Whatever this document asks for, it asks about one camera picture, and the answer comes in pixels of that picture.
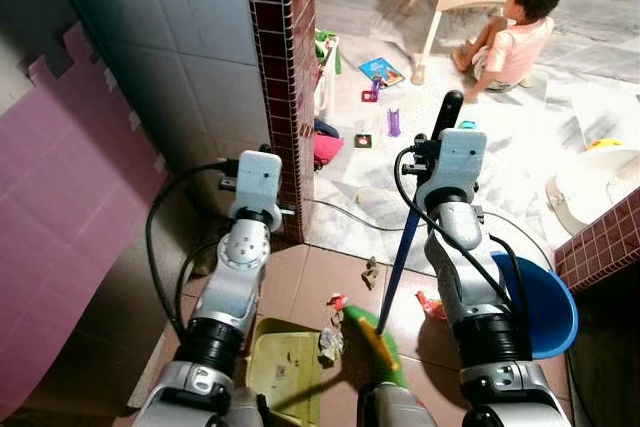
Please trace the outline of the pink foam puzzle mat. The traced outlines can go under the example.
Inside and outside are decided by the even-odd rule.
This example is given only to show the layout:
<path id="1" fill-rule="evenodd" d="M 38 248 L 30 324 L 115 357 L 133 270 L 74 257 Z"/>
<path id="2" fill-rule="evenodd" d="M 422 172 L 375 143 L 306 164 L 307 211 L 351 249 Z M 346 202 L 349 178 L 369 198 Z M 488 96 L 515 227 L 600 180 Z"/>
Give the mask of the pink foam puzzle mat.
<path id="1" fill-rule="evenodd" d="M 69 69 L 37 58 L 0 115 L 0 419 L 122 413 L 164 330 L 141 247 L 163 162 L 82 26 L 61 40 Z"/>

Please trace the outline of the blue picture book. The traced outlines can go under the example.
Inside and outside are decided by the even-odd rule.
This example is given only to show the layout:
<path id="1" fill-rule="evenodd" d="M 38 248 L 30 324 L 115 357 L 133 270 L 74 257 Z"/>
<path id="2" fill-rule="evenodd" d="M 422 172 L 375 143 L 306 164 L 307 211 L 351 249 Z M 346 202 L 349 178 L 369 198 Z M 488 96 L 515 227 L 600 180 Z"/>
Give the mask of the blue picture book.
<path id="1" fill-rule="evenodd" d="M 396 87 L 397 84 L 406 80 L 402 72 L 383 57 L 372 58 L 372 60 L 361 63 L 358 70 L 371 81 L 379 80 L 381 88 Z"/>

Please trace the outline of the blue plastic bucket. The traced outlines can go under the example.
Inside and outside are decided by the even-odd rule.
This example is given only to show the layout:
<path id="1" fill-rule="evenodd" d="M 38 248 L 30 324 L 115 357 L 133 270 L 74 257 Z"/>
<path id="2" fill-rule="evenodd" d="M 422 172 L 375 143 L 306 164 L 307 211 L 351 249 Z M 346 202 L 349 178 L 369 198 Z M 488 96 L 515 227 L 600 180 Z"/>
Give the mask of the blue plastic bucket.
<path id="1" fill-rule="evenodd" d="M 497 250 L 492 253 L 492 258 L 517 307 L 521 307 L 522 299 L 527 295 L 527 305 L 531 308 L 529 336 L 532 359 L 558 357 L 570 349 L 579 335 L 579 309 L 564 282 L 556 273 L 517 255 L 516 261 L 524 277 L 524 290 L 518 291 L 511 258 Z"/>

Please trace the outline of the child in pink shirt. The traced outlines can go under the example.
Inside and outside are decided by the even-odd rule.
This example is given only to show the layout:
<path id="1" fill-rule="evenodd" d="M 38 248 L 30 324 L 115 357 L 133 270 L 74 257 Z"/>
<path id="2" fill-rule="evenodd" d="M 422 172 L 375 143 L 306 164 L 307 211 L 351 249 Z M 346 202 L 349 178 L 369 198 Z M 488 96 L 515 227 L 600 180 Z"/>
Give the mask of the child in pink shirt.
<path id="1" fill-rule="evenodd" d="M 561 1 L 507 0 L 502 15 L 490 17 L 474 39 L 454 48 L 454 69 L 474 80 L 463 94 L 467 103 L 484 92 L 508 92 L 529 83 L 532 66 L 556 25 L 550 12 Z"/>

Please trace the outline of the white plastic baby tub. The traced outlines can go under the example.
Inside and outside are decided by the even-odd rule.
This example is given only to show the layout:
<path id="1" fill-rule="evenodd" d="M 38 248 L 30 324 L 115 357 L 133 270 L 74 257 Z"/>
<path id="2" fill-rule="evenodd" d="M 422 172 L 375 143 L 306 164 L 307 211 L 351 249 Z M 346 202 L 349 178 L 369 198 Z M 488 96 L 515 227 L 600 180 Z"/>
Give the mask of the white plastic baby tub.
<path id="1" fill-rule="evenodd" d="M 564 230 L 575 235 L 639 185 L 639 149 L 600 144 L 563 162 L 547 181 L 547 197 Z"/>

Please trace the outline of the brown crumpled scrap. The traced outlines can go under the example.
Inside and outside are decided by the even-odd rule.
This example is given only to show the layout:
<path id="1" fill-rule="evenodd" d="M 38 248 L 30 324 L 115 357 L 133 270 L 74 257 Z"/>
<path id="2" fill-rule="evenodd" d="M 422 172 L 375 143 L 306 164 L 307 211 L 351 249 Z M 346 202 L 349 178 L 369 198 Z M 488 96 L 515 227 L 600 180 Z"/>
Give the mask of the brown crumpled scrap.
<path id="1" fill-rule="evenodd" d="M 375 290 L 379 285 L 379 262 L 375 257 L 370 257 L 365 263 L 364 272 L 361 273 L 361 279 L 364 281 L 367 290 Z"/>

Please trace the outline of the grey left robot leg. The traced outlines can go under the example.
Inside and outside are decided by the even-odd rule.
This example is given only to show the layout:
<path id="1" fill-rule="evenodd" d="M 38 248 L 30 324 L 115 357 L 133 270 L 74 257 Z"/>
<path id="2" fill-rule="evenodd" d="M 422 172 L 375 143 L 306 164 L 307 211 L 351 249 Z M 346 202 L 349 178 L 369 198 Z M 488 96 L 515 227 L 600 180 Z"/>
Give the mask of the grey left robot leg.
<path id="1" fill-rule="evenodd" d="M 227 427 L 264 427 L 264 418 L 259 410 L 257 394 L 248 389 L 239 389 L 230 395 L 227 413 L 221 421 Z"/>

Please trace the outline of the green toy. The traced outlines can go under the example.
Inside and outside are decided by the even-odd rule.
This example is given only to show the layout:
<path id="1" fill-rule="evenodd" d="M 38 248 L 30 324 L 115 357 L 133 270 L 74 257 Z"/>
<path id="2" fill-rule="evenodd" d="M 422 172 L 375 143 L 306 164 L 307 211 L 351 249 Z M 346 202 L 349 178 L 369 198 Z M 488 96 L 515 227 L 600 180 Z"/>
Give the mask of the green toy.
<path id="1" fill-rule="evenodd" d="M 330 69 L 334 74 L 340 74 L 342 61 L 340 61 L 340 38 L 338 35 L 334 31 L 316 29 L 315 43 L 317 65 L 320 66 L 320 69 Z"/>

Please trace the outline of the green broom with blue handle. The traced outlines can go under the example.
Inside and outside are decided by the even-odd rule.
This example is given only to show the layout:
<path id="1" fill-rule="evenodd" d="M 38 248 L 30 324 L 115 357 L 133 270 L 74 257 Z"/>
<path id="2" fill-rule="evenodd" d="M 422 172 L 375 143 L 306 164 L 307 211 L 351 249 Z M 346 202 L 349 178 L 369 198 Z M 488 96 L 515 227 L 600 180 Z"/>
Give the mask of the green broom with blue handle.
<path id="1" fill-rule="evenodd" d="M 434 129 L 442 131 L 456 125 L 460 111 L 465 104 L 465 94 L 461 90 L 448 90 L 443 95 L 442 106 L 439 108 Z M 412 162 L 412 154 L 410 153 L 411 145 L 407 145 L 396 154 L 392 163 L 392 179 L 396 184 L 396 189 L 401 194 L 402 200 L 410 208 L 410 212 L 404 220 L 404 229 L 399 238 L 399 247 L 396 258 L 389 270 L 389 279 L 387 280 L 387 289 L 384 291 L 383 300 L 381 300 L 381 309 L 379 314 L 365 314 L 365 316 L 356 316 L 352 318 L 353 325 L 358 331 L 364 335 L 364 339 L 370 344 L 371 353 L 374 354 L 376 360 L 375 367 L 381 372 L 381 377 L 385 382 L 397 382 L 404 385 L 404 376 L 402 371 L 401 360 L 399 360 L 398 346 L 392 336 L 385 334 L 387 323 L 390 317 L 390 308 L 396 298 L 399 284 L 401 284 L 402 276 L 406 271 L 406 263 L 410 248 L 412 247 L 413 238 L 415 238 L 419 227 L 424 225 L 430 230 L 438 230 L 440 225 L 431 218 L 428 213 L 422 211 L 416 206 L 415 199 L 407 193 L 404 188 L 403 176 L 412 175 L 415 177 L 425 177 L 430 174 L 408 174 L 408 165 Z"/>

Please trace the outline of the magenta bag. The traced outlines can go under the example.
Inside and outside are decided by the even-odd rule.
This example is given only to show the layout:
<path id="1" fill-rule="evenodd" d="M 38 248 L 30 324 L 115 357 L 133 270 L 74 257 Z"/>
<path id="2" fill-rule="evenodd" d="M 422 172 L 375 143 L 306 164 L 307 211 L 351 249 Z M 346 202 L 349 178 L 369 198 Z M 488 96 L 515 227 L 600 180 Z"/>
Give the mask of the magenta bag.
<path id="1" fill-rule="evenodd" d="M 314 120 L 314 168 L 316 171 L 328 166 L 342 151 L 346 142 L 340 138 L 339 131 L 321 119 Z"/>

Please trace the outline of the red orange snack wrapper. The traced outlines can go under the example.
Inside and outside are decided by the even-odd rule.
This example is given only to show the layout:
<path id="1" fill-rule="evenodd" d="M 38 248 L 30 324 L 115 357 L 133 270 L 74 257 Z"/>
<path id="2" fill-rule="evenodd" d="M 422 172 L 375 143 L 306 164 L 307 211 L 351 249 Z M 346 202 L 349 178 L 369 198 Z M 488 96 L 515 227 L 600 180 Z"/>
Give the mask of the red orange snack wrapper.
<path id="1" fill-rule="evenodd" d="M 448 317 L 447 313 L 445 313 L 444 305 L 440 300 L 430 298 L 425 291 L 417 291 L 415 293 L 415 298 L 417 302 L 421 305 L 422 312 L 424 312 L 425 316 L 431 319 L 431 321 L 435 322 L 447 322 Z"/>

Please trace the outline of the yellow-green dustpan with red handle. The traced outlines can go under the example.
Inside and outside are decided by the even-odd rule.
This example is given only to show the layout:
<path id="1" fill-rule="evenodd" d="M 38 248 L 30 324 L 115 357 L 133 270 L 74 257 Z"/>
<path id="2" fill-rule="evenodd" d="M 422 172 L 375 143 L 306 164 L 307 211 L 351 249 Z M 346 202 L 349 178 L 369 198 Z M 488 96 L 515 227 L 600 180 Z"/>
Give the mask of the yellow-green dustpan with red handle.
<path id="1" fill-rule="evenodd" d="M 269 426 L 317 427 L 324 383 L 320 334 L 287 319 L 256 319 L 244 380 L 264 398 Z"/>

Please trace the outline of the crumpled white paper scrap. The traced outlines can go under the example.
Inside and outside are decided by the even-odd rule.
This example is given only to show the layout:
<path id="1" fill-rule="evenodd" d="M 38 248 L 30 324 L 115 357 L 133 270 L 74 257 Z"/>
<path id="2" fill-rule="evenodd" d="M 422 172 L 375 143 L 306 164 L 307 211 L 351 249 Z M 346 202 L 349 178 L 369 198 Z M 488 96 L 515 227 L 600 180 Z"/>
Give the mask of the crumpled white paper scrap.
<path id="1" fill-rule="evenodd" d="M 317 337 L 317 358 L 325 366 L 337 363 L 344 350 L 344 339 L 338 328 L 324 328 Z"/>

